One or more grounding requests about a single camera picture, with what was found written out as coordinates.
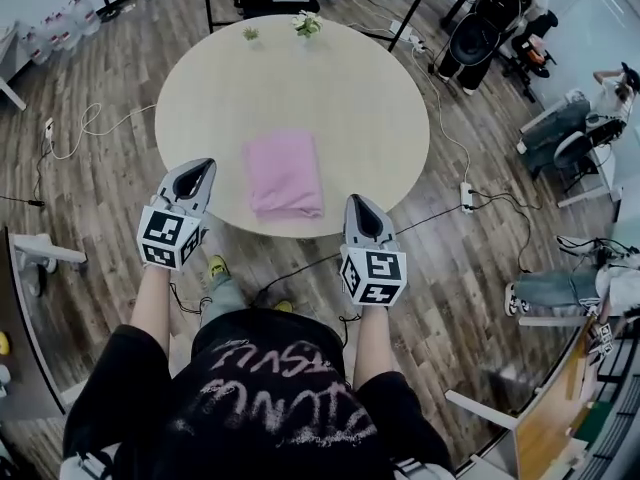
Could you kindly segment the pink printed sweatshirt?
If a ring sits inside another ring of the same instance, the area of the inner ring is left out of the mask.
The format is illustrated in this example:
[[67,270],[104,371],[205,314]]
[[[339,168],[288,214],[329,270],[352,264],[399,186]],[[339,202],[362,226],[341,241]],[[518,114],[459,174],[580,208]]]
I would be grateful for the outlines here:
[[247,142],[249,206],[260,220],[319,219],[323,188],[312,134],[279,130]]

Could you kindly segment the black wheeled chair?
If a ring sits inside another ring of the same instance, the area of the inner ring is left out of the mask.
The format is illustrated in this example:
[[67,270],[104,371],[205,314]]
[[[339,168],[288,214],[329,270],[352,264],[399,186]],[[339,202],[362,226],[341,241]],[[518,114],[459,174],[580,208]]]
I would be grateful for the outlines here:
[[555,59],[545,46],[544,37],[552,28],[556,28],[558,23],[557,16],[548,11],[529,22],[521,34],[511,39],[510,51],[500,51],[503,77],[518,78],[523,85],[523,96],[531,103],[536,102],[531,91],[531,76],[548,79],[550,72],[547,64],[551,62],[556,65]]

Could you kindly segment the person's grey jeans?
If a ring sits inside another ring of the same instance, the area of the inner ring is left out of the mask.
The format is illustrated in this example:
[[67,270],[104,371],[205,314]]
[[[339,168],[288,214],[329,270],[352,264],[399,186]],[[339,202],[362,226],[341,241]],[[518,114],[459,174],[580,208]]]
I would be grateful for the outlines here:
[[247,308],[242,290],[226,271],[214,275],[206,298],[207,301],[201,313],[201,327],[222,315]]

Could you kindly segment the beige desk white legs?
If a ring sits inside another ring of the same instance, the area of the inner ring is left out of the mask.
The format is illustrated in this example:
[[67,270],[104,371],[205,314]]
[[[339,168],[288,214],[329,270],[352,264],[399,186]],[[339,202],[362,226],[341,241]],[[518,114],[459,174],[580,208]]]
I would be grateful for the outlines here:
[[9,81],[29,63],[29,57],[20,46],[17,24],[0,26],[0,94],[4,94],[20,110],[26,103],[9,85]]

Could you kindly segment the white flower potted plant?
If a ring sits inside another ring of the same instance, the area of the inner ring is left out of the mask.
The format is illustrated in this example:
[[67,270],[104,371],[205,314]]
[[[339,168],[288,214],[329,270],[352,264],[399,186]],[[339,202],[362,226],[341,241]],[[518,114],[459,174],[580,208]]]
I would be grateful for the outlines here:
[[322,18],[311,11],[300,11],[292,18],[291,24],[296,34],[306,39],[319,33],[323,27]]

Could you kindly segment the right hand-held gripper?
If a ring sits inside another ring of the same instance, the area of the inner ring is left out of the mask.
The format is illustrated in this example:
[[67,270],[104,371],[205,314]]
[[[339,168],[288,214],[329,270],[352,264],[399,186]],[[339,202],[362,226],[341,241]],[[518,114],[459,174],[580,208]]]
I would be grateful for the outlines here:
[[390,217],[359,194],[347,198],[340,278],[356,306],[393,306],[407,286],[406,254]]

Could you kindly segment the person's black printed t-shirt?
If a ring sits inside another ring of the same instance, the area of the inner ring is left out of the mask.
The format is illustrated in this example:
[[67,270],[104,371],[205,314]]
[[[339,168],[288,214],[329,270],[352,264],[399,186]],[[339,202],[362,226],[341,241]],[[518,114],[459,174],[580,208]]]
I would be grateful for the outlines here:
[[204,326],[177,375],[118,327],[69,413],[60,478],[394,480],[407,460],[454,471],[402,374],[355,390],[332,329],[246,309]]

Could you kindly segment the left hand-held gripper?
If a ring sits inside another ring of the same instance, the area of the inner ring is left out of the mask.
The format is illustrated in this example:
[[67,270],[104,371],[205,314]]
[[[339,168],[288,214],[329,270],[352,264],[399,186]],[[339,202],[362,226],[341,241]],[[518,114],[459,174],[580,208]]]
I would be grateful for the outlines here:
[[157,194],[143,208],[137,232],[144,263],[173,271],[187,264],[202,244],[205,210],[216,172],[214,159],[200,158],[164,176]]

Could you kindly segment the dark brown table white legs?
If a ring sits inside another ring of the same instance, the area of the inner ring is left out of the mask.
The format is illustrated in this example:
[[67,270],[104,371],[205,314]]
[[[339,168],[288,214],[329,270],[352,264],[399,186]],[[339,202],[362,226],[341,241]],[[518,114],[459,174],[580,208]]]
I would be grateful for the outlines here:
[[0,331],[11,344],[11,353],[0,355],[0,422],[66,414],[69,402],[46,364],[28,299],[42,292],[42,271],[52,273],[60,262],[86,261],[83,252],[56,246],[47,234],[14,234],[0,227]]

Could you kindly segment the wooden desk white frame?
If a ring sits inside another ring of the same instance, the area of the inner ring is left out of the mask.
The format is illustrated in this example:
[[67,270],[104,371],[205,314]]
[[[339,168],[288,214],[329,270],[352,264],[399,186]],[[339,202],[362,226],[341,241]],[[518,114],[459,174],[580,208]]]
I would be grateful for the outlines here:
[[580,399],[588,363],[589,332],[596,318],[522,317],[522,326],[573,327],[559,362],[525,409],[516,416],[488,407],[453,390],[445,398],[457,406],[505,429],[511,435],[517,480],[540,480],[570,442],[568,429],[585,403]]

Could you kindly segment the person's right forearm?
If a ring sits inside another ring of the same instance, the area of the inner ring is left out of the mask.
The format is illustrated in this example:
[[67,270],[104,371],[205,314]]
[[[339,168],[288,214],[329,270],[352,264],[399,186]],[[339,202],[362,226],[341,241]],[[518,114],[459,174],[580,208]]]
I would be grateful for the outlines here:
[[374,377],[393,370],[388,310],[365,306],[358,330],[353,387],[359,390]]

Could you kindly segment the black shelf rack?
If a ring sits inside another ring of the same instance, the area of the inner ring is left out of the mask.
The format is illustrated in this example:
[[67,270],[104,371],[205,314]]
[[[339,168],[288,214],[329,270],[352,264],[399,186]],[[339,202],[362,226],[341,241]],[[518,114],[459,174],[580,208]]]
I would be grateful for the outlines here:
[[595,399],[574,438],[587,443],[584,459],[565,480],[607,480],[618,476],[640,431],[640,323],[614,342],[597,369]]

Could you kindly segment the person's left forearm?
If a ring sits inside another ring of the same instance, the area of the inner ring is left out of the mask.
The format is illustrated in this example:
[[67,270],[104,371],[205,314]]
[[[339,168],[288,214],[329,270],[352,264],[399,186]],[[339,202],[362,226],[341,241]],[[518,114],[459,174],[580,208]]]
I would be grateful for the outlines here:
[[130,325],[148,333],[166,355],[170,346],[170,271],[147,265],[138,290]]

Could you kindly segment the group of clear water jugs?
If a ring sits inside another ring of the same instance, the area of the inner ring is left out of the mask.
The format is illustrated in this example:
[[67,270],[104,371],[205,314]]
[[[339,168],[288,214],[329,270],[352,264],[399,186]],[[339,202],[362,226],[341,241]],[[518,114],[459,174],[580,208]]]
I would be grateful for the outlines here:
[[66,7],[45,17],[39,27],[18,21],[18,42],[36,65],[56,51],[74,49],[81,39],[94,35],[101,20],[90,0],[70,0]]

